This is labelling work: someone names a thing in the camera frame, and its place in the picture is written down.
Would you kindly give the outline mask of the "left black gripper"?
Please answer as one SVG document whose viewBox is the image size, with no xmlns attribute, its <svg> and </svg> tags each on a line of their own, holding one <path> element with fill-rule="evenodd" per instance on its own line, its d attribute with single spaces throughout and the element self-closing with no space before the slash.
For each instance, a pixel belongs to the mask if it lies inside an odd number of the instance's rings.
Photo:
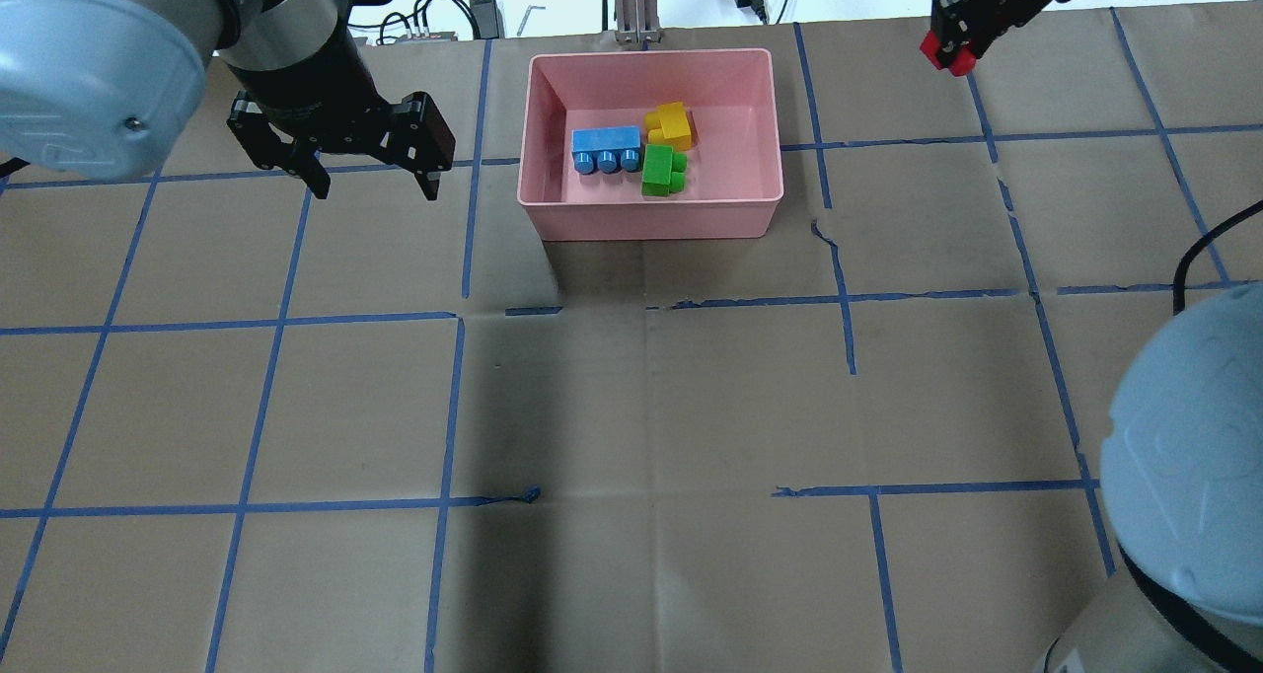
<svg viewBox="0 0 1263 673">
<path fill-rule="evenodd" d="M 227 67 L 242 88 L 227 128 L 256 168 L 284 170 L 326 200 L 332 182 L 317 152 L 352 153 L 408 170 L 424 200 L 438 200 L 456 150 L 448 122 L 423 90 L 385 101 L 352 37 L 330 37 L 284 69 Z"/>
</svg>

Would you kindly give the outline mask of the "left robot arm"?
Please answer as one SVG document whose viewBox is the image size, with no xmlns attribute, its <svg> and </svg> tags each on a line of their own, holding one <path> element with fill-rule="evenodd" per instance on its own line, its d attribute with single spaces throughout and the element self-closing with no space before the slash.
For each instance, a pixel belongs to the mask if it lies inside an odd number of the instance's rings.
<svg viewBox="0 0 1263 673">
<path fill-rule="evenodd" d="M 1 0 L 3 176 L 154 173 L 220 57 L 241 85 L 226 124 L 256 168 L 326 197 L 321 153 L 371 157 L 436 200 L 453 133 L 429 93 L 380 96 L 350 33 L 359 3 Z"/>
</svg>

